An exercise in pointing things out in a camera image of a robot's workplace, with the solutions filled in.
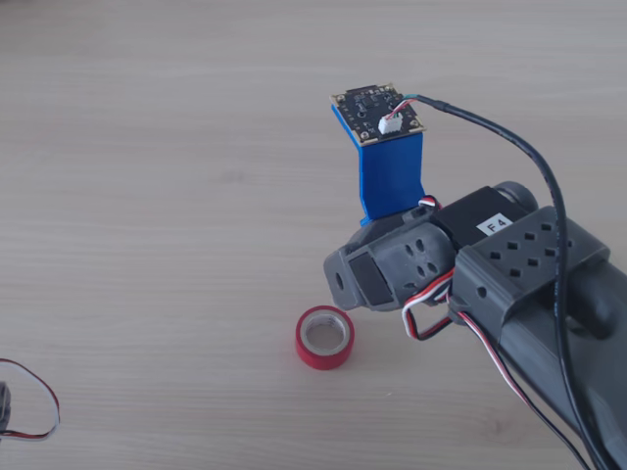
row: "wooden table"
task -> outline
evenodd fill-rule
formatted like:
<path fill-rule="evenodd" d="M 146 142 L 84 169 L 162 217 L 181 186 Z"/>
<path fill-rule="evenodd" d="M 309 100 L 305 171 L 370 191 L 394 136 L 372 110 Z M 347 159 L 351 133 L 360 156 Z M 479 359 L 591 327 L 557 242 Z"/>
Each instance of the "wooden table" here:
<path fill-rule="evenodd" d="M 63 423 L 0 468 L 576 468 L 463 328 L 417 344 L 356 310 L 329 372 L 293 335 L 362 217 L 327 99 L 356 86 L 521 133 L 627 268 L 626 21 L 619 0 L 1 1 L 0 351 Z M 442 202 L 513 179 L 549 203 L 508 143 L 419 113 Z M 11 426 L 45 429 L 41 393 L 0 379 Z"/>

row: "mounting hole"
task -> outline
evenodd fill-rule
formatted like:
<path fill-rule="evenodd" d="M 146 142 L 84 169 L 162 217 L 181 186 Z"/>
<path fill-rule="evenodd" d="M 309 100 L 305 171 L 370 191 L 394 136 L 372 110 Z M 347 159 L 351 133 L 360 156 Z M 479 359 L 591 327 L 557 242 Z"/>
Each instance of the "mounting hole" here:
<path fill-rule="evenodd" d="M 339 272 L 335 273 L 335 282 L 337 282 L 337 287 L 340 288 L 340 291 L 344 290 L 344 281 L 342 280 L 342 276 L 340 276 Z"/>

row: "red wire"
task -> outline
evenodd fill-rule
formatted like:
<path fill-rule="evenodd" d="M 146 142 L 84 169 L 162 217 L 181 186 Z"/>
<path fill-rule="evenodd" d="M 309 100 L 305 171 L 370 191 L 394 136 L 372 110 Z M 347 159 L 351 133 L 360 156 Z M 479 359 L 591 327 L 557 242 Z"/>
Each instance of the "red wire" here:
<path fill-rule="evenodd" d="M 52 388 L 50 388 L 50 386 L 48 384 L 46 384 L 46 382 L 43 379 L 41 379 L 37 374 L 32 372 L 27 367 L 24 367 L 20 363 L 15 362 L 14 360 L 11 360 L 11 359 L 3 359 L 3 358 L 0 358 L 0 362 L 6 362 L 6 363 L 9 363 L 9 364 L 17 365 L 19 368 L 23 369 L 25 372 L 27 372 L 32 377 L 34 377 L 37 381 L 39 381 L 39 383 L 41 383 L 41 385 L 43 385 L 48 390 L 48 392 L 50 392 L 50 395 L 52 396 L 52 398 L 53 398 L 53 400 L 54 400 L 54 402 L 55 402 L 55 404 L 57 406 L 57 413 L 59 414 L 59 422 L 61 423 L 61 406 L 59 405 L 59 399 L 57 398 L 57 395 L 54 393 Z M 20 439 L 27 439 L 27 440 L 36 441 L 36 440 L 39 440 L 39 439 L 47 438 L 52 431 L 53 430 L 50 430 L 50 431 L 48 431 L 45 434 L 27 434 L 27 433 L 21 433 L 21 432 L 17 432 L 17 431 L 0 431 L 0 440 L 2 440 L 2 438 L 11 437 L 11 438 L 20 438 Z"/>
<path fill-rule="evenodd" d="M 418 292 L 417 294 L 411 296 L 409 299 L 407 299 L 405 301 L 406 304 L 408 304 L 409 302 L 417 299 L 418 297 L 421 297 L 424 295 L 425 292 L 433 289 L 435 286 L 437 286 L 438 284 L 440 284 L 442 281 L 446 280 L 446 279 L 450 279 L 453 277 L 453 273 L 455 272 L 455 268 L 451 269 L 449 272 L 447 272 L 446 274 L 444 274 L 441 277 L 438 277 L 435 281 L 433 281 L 431 284 L 429 284 L 427 287 L 425 287 L 424 289 L 422 289 L 420 292 Z"/>

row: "robotic arm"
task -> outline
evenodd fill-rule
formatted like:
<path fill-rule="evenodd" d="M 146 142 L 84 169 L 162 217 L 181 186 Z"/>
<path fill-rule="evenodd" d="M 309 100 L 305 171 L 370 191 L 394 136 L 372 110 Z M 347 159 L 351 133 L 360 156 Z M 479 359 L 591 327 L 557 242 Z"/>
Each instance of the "robotic arm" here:
<path fill-rule="evenodd" d="M 384 98 L 379 115 L 376 106 L 369 109 L 363 105 L 364 119 L 400 116 L 401 125 L 391 132 L 386 132 L 389 126 L 379 125 L 379 132 L 371 126 L 366 131 L 368 139 L 374 136 L 378 140 L 364 145 L 360 129 L 354 129 L 356 125 L 363 128 L 363 119 L 360 121 L 354 110 L 362 111 L 362 96 L 371 98 L 372 89 L 389 92 L 392 99 Z M 627 405 L 623 400 L 627 375 L 621 360 L 627 355 L 627 276 L 609 261 L 606 245 L 566 219 L 565 211 L 560 219 L 560 195 L 555 207 L 540 209 L 525 187 L 505 182 L 480 188 L 445 208 L 435 198 L 425 197 L 421 186 L 411 185 L 408 179 L 403 165 L 407 154 L 403 158 L 395 155 L 410 146 L 403 141 L 416 139 L 416 135 L 421 150 L 424 127 L 411 124 L 419 120 L 408 110 L 408 96 L 386 85 L 332 97 L 336 116 L 360 150 L 366 213 L 362 228 L 324 262 L 334 302 L 343 309 L 402 308 L 408 333 L 419 340 L 451 323 L 470 326 L 494 352 L 506 379 L 511 377 L 508 363 L 580 434 L 598 468 L 627 468 Z M 419 98 L 423 99 L 417 101 L 459 116 L 447 109 L 450 105 Z M 347 101 L 354 106 L 343 110 Z M 515 134 L 497 124 L 495 130 L 484 125 L 483 118 L 467 114 L 472 117 L 467 120 L 499 133 L 535 159 L 531 154 L 535 149 L 520 139 L 531 149 L 527 152 L 514 141 L 518 138 Z M 419 133 L 411 132 L 414 129 L 420 129 Z M 402 145 L 390 146 L 394 140 Z M 387 149 L 377 152 L 367 149 L 385 145 Z M 387 154 L 391 154 L 391 166 L 381 170 Z M 421 153 L 414 157 L 420 165 Z M 376 173 L 370 172 L 373 167 Z M 409 172 L 419 180 L 419 169 L 416 175 L 415 167 L 411 168 Z M 397 172 L 403 173 L 401 178 L 396 178 Z M 381 203 L 374 205 L 376 198 L 386 200 L 384 211 Z M 568 283 L 556 286 L 560 276 L 563 281 L 567 277 Z M 563 296 L 559 303 L 555 290 L 558 297 Z M 410 312 L 411 306 L 421 302 L 448 302 L 449 306 L 447 317 L 422 334 Z M 559 313 L 564 313 L 563 322 Z M 533 403 L 527 404 L 576 452 Z"/>

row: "roll of tape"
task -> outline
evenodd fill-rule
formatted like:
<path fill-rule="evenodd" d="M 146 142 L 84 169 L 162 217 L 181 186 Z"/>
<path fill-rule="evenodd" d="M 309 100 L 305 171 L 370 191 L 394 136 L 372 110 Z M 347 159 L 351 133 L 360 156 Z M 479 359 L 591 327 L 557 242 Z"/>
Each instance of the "roll of tape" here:
<path fill-rule="evenodd" d="M 314 346 L 308 333 L 319 325 L 336 329 L 342 336 L 338 346 L 324 349 Z M 355 328 L 349 315 L 330 305 L 319 305 L 307 310 L 296 325 L 296 351 L 303 362 L 319 370 L 334 369 L 342 365 L 351 354 L 355 341 Z"/>

